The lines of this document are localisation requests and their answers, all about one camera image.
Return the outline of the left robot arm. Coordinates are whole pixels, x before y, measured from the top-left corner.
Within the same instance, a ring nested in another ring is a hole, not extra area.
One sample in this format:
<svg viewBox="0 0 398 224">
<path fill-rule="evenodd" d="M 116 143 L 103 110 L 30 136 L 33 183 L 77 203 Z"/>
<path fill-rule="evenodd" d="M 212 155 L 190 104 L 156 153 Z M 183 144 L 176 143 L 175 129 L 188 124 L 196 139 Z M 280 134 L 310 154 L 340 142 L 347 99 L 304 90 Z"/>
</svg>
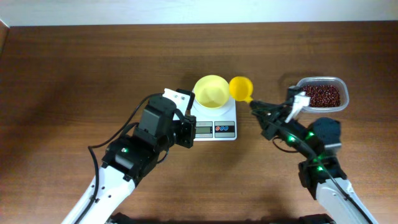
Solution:
<svg viewBox="0 0 398 224">
<path fill-rule="evenodd" d="M 93 161 L 93 180 L 63 222 L 106 223 L 141 180 L 163 161 L 161 152 L 169 152 L 175 144 L 191 148 L 196 117 L 188 111 L 194 99 L 194 93 L 184 90 L 170 97 L 160 93 L 145 97 L 140 120 L 127 120 L 103 143 L 106 153 L 101 163 Z"/>
</svg>

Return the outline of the yellow plastic scoop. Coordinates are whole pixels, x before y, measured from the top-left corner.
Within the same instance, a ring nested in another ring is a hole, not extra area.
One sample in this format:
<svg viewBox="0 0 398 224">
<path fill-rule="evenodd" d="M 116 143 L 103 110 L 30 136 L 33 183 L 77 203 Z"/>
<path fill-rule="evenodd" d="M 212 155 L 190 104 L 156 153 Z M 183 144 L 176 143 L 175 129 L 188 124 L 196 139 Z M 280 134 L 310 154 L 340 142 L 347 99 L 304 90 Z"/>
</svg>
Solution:
<svg viewBox="0 0 398 224">
<path fill-rule="evenodd" d="M 247 77 L 234 77 L 229 82 L 229 94 L 240 102 L 252 102 L 253 84 Z"/>
</svg>

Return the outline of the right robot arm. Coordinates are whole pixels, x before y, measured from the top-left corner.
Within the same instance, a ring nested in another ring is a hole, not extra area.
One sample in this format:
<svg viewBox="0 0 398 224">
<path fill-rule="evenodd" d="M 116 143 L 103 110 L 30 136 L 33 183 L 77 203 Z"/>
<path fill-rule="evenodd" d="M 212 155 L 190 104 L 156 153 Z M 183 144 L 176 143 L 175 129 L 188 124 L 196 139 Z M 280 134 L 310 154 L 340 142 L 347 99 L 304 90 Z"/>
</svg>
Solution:
<svg viewBox="0 0 398 224">
<path fill-rule="evenodd" d="M 262 135 L 270 141 L 279 139 L 291 153 L 304 156 L 298 164 L 302 186 L 325 210 L 325 215 L 302 218 L 310 223 L 376 223 L 376 219 L 356 195 L 352 183 L 340 166 L 334 144 L 341 146 L 340 122 L 319 118 L 309 126 L 296 119 L 286 121 L 292 103 L 279 105 L 252 101 L 251 113 L 258 120 Z"/>
</svg>

